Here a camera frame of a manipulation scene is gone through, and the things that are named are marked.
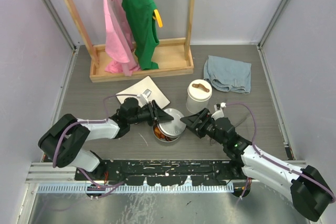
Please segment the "metal tongs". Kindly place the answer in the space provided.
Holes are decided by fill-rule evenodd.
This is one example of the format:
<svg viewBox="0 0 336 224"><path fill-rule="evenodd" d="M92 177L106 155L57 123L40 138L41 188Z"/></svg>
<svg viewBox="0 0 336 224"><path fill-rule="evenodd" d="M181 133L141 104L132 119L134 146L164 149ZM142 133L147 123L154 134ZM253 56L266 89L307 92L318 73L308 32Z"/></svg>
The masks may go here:
<svg viewBox="0 0 336 224"><path fill-rule="evenodd" d="M233 124L234 127L239 127L242 123L244 123L247 119L248 119L249 115L245 114L245 116L243 118L241 118L239 121L235 122ZM216 144L216 141L213 140L212 138L209 139L209 144L210 146Z"/></svg>

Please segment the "shallow round metal tin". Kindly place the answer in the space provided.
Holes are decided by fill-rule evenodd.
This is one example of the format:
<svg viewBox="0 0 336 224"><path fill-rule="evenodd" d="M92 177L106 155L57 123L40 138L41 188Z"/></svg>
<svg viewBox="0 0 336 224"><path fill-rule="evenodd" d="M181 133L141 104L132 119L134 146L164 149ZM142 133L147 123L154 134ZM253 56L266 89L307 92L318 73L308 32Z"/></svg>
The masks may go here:
<svg viewBox="0 0 336 224"><path fill-rule="evenodd" d="M178 137L171 137L171 136L166 136L166 135L162 135L163 137L162 138L158 138L158 137L156 137L156 139L157 140L159 140L160 142L163 142L163 143L173 143L173 142L176 142L177 140L179 140L179 138L180 138L180 136L178 136Z"/></svg>

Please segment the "tall metal container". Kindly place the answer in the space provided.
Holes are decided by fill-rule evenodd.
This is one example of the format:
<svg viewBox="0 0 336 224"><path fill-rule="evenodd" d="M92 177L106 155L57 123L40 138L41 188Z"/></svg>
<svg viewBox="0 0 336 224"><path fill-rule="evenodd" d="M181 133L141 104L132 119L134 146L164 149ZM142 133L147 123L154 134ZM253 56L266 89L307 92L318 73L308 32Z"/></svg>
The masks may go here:
<svg viewBox="0 0 336 224"><path fill-rule="evenodd" d="M207 107L209 100L210 98L205 100L195 100L191 96L188 96L186 100L186 108L189 112L196 114Z"/></svg>

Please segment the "white lid with leather strap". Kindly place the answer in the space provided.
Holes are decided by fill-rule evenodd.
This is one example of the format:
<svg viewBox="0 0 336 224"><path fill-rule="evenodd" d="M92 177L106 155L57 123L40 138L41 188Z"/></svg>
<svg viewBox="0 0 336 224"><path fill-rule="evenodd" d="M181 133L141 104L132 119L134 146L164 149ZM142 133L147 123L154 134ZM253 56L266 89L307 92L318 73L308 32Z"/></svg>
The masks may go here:
<svg viewBox="0 0 336 224"><path fill-rule="evenodd" d="M203 79L196 79L189 84L187 93L195 101L206 101L212 96L212 86Z"/></svg>

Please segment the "blue denim cloth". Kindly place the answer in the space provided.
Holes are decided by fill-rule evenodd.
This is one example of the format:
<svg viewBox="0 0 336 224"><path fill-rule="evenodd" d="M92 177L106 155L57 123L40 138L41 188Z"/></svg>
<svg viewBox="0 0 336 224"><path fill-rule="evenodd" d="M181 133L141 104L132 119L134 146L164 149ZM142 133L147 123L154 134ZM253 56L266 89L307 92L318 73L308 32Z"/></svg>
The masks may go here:
<svg viewBox="0 0 336 224"><path fill-rule="evenodd" d="M250 94L251 64L209 55L204 64L203 79L221 92Z"/></svg>

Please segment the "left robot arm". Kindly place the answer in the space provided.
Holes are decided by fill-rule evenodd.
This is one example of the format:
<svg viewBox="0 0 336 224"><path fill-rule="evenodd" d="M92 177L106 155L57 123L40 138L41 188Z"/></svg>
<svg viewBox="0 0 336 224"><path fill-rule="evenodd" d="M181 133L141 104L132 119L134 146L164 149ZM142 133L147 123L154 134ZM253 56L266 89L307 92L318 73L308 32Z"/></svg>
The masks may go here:
<svg viewBox="0 0 336 224"><path fill-rule="evenodd" d="M84 150L84 143L121 138L132 124L154 124L159 108L154 100L140 107L136 98L127 98L113 116L104 120L80 120L65 114L40 138L38 147L52 160L53 167L81 168L93 180L99 180L105 174L102 159L93 151Z"/></svg>

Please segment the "white square plate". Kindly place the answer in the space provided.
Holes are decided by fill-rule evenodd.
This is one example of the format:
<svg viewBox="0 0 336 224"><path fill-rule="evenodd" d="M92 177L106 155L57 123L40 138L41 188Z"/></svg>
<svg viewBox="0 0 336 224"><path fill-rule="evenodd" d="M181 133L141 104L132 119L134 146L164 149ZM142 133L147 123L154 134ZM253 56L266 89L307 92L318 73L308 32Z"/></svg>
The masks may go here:
<svg viewBox="0 0 336 224"><path fill-rule="evenodd" d="M159 87L154 83L151 77L147 76L140 80L136 84L118 92L117 94L123 94L117 96L120 103L123 103L127 97L131 97L130 94L141 95L145 94L148 101L155 100L160 108L165 108L170 104L170 100L163 94Z"/></svg>

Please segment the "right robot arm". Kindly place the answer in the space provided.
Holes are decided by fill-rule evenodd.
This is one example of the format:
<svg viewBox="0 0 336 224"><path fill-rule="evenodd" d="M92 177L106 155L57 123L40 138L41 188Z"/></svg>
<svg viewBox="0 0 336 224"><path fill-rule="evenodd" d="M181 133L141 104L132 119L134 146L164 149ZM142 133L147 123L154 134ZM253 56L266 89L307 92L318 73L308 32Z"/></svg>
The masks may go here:
<svg viewBox="0 0 336 224"><path fill-rule="evenodd" d="M275 158L258 148L254 139L249 141L240 136L224 115L225 107L225 103L216 104L214 113L204 108L190 116L174 116L168 110L159 109L154 118L165 135L168 132L163 126L168 124L170 129L188 129L199 138L213 139L230 158L232 177L262 182L286 197L302 216L318 221L328 205L335 202L335 194L319 171L310 165L301 168Z"/></svg>

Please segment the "orange strawberry shaped piece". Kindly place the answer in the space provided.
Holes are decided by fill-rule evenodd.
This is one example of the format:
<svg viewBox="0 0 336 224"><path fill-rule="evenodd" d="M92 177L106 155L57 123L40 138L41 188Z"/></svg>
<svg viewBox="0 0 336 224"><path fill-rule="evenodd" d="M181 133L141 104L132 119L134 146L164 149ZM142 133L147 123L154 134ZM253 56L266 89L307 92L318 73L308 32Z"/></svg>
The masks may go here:
<svg viewBox="0 0 336 224"><path fill-rule="evenodd" d="M162 134L162 132L160 131L160 129L158 128L158 127L155 127L154 128L154 134L155 134L155 136L156 137L158 137L158 138L162 138L163 136L163 134Z"/></svg>

